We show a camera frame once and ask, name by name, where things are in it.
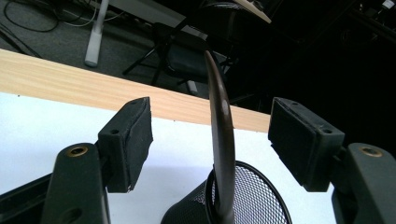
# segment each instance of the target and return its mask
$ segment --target white table surface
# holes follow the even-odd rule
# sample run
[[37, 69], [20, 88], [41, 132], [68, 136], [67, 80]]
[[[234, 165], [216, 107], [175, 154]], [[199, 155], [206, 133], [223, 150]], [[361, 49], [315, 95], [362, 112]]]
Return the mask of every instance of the white table surface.
[[[65, 147], [95, 143], [115, 113], [0, 92], [0, 194], [51, 173]], [[210, 126], [153, 118], [152, 130], [154, 141], [135, 189], [108, 194], [112, 223], [160, 223], [211, 170]], [[270, 179], [293, 223], [335, 223], [332, 186], [325, 193], [306, 192], [271, 148], [267, 133], [234, 134], [236, 158]]]

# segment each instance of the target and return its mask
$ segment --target mesh cup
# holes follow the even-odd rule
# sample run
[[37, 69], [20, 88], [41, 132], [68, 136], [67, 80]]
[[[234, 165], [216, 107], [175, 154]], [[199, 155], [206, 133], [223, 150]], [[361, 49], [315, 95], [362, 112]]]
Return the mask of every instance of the mesh cup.
[[[162, 224], [214, 223], [214, 172], [208, 179], [168, 209]], [[254, 167], [237, 161], [233, 199], [235, 223], [291, 223], [290, 215], [272, 183]]]

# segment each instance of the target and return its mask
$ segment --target wooden tabletop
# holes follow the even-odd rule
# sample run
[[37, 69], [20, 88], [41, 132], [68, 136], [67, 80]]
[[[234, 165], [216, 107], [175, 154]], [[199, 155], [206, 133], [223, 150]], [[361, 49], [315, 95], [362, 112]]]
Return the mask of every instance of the wooden tabletop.
[[[210, 124], [208, 100], [3, 49], [0, 91], [116, 111], [128, 101], [149, 96], [155, 118]], [[236, 106], [232, 113], [236, 129], [268, 132], [269, 115]]]

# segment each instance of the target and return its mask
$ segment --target gray carpet floor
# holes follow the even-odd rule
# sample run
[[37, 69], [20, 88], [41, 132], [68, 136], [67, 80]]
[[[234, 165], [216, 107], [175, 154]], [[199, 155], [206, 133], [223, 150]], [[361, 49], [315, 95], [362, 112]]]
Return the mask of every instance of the gray carpet floor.
[[[30, 1], [36, 1], [42, 7], [48, 5], [45, 1], [44, 3], [40, 0]], [[112, 18], [120, 14], [116, 9], [111, 9], [108, 11], [107, 18]], [[143, 84], [149, 84], [153, 77], [155, 70], [145, 66], [137, 66], [128, 76], [122, 74], [123, 70], [144, 55], [153, 45], [149, 24], [133, 15], [124, 12], [116, 19], [105, 21], [98, 66], [89, 67], [85, 65], [84, 59], [90, 39], [92, 22], [89, 24], [86, 23], [87, 20], [92, 18], [93, 10], [85, 10], [81, 19], [77, 21], [71, 21], [69, 23], [59, 21], [56, 26], [56, 20], [53, 15], [29, 4], [0, 0], [0, 10], [0, 28], [3, 28], [3, 30], [8, 29], [12, 32], [14, 36], [7, 35], [16, 41], [20, 48], [32, 56], [34, 55], [18, 39], [37, 52], [44, 60], [67, 64]], [[64, 19], [66, 21], [70, 21], [81, 15], [81, 12], [82, 7], [80, 5], [69, 4], [64, 9], [62, 15], [65, 16]], [[32, 31], [45, 31], [53, 27], [54, 29], [48, 32]], [[2, 38], [0, 38], [0, 49], [17, 51]], [[145, 63], [156, 65], [158, 61], [158, 56], [153, 54]], [[169, 77], [165, 73], [162, 73], [157, 86], [170, 91], [190, 94], [187, 85], [177, 85], [178, 81], [180, 79]], [[199, 92], [197, 97], [207, 99], [207, 85], [196, 83], [196, 86]]]

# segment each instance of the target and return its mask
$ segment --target chair leg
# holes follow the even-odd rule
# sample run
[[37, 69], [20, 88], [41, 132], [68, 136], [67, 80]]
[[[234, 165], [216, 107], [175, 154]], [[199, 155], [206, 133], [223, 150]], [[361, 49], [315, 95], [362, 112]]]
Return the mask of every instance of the chair leg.
[[122, 74], [123, 75], [127, 75], [129, 72], [132, 71], [132, 69], [134, 69], [138, 64], [142, 63], [145, 59], [147, 59], [148, 56], [150, 56], [159, 46], [155, 46], [154, 48], [152, 48], [149, 52], [146, 53], [145, 56], [143, 56], [142, 58], [140, 58], [139, 60], [137, 60], [136, 62], [134, 62], [131, 66], [129, 66], [127, 69], [125, 69]]

